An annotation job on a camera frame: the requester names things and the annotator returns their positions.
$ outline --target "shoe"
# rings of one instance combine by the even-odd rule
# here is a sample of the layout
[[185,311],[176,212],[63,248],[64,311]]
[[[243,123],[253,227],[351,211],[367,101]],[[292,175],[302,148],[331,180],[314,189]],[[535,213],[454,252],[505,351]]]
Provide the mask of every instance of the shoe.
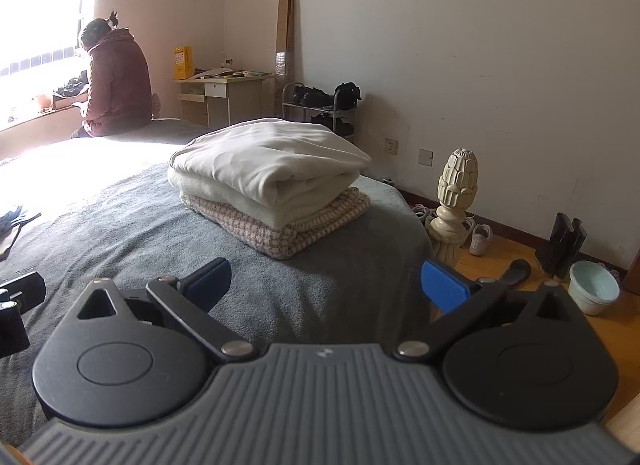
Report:
[[427,209],[427,214],[424,218],[424,226],[429,226],[434,219],[436,219],[438,215],[436,214],[436,209]]
[[306,95],[306,92],[308,92],[308,90],[309,88],[307,88],[306,86],[296,86],[295,88],[293,88],[291,103],[299,106],[300,100],[302,100],[302,97]]
[[536,249],[536,259],[543,273],[564,279],[586,237],[587,233],[578,218],[571,222],[566,214],[558,212],[549,242]]
[[311,123],[324,125],[324,127],[343,138],[353,134],[353,125],[343,122],[340,118],[335,119],[335,130],[333,130],[334,119],[328,112],[321,112],[320,114],[312,116]]
[[322,90],[307,88],[306,93],[300,99],[300,105],[305,106],[306,108],[333,108],[334,98],[331,95],[327,95]]
[[158,116],[160,116],[160,109],[160,97],[157,93],[153,93],[151,95],[151,116],[153,118],[157,118]]
[[424,222],[427,219],[427,210],[429,210],[427,207],[425,207],[424,205],[420,205],[418,203],[415,207],[411,209],[411,212],[413,212],[416,216],[418,216],[420,223],[424,224]]
[[499,281],[509,289],[516,289],[531,276],[531,265],[525,259],[511,261],[509,268],[502,274]]
[[616,280],[616,283],[618,283],[618,286],[620,286],[620,272],[618,270],[614,270],[613,268],[607,268],[607,265],[605,265],[604,263],[596,263],[596,264],[599,267],[603,267],[611,275],[613,275],[613,278]]
[[324,125],[329,130],[334,130],[334,119],[328,112],[321,112],[311,117],[312,124]]
[[471,234],[469,254],[483,255],[494,240],[494,233],[489,225],[476,225]]
[[461,247],[465,246],[466,240],[469,238],[469,235],[471,235],[471,232],[473,232],[474,228],[476,228],[476,220],[473,216],[468,217],[462,222],[462,226],[466,228],[466,236],[465,240],[462,241],[462,244],[460,245]]

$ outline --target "paper on desk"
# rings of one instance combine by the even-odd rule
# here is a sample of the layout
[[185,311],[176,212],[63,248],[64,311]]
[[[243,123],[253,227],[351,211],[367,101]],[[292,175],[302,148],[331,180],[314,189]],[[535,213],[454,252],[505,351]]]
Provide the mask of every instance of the paper on desk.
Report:
[[233,72],[234,71],[230,70],[229,68],[213,68],[212,70],[203,71],[202,73],[198,73],[197,75],[194,75],[193,77],[190,78],[190,80],[197,80],[202,78],[210,79],[213,77],[220,77],[221,75],[231,74]]

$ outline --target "gray blanket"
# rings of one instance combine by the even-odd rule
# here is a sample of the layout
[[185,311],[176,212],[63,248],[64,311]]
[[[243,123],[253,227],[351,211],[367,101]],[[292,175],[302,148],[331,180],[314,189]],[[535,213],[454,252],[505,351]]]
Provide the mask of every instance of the gray blanket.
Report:
[[428,236],[394,188],[361,177],[356,185],[371,197],[364,216],[275,261],[187,209],[167,182],[165,161],[175,150],[168,144],[201,133],[184,122],[152,124],[38,148],[0,166],[3,190],[42,212],[0,263],[0,283],[36,270],[47,284],[45,302],[23,317],[31,347],[0,360],[0,440],[19,444],[45,422],[31,366],[93,277],[141,288],[152,276],[188,275],[226,257],[233,282],[210,314],[259,346],[388,347],[428,322],[418,286]]

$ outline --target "desk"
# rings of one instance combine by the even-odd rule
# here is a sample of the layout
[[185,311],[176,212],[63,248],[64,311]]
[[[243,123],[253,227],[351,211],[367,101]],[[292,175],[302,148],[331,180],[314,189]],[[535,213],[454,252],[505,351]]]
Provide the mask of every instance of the desk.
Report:
[[262,83],[271,76],[176,80],[183,120],[220,129],[262,117]]

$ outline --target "folded towel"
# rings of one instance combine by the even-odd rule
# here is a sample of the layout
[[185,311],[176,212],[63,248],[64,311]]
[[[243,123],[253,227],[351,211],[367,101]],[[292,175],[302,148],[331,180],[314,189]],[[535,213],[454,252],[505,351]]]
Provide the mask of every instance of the folded towel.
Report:
[[355,187],[349,187],[321,210],[295,220],[284,228],[276,229],[228,204],[204,200],[184,192],[180,193],[180,198],[190,209],[274,259],[288,259],[301,252],[318,239],[362,216],[370,204],[369,196]]
[[207,201],[231,205],[234,209],[271,228],[283,228],[326,207],[335,197],[358,178],[358,171],[335,176],[305,193],[293,196],[284,203],[267,207],[224,183],[193,172],[168,170],[169,183],[181,192]]
[[[228,202],[238,209],[226,188],[274,209],[315,191],[324,196],[317,201],[319,210],[346,189],[353,182],[350,178],[370,161],[366,153],[322,125],[261,118],[196,138],[175,152],[169,165],[178,175],[174,181],[188,173],[204,177],[204,183],[214,180],[224,184],[222,191],[212,184],[207,199]],[[348,182],[342,188],[325,186],[335,177]]]

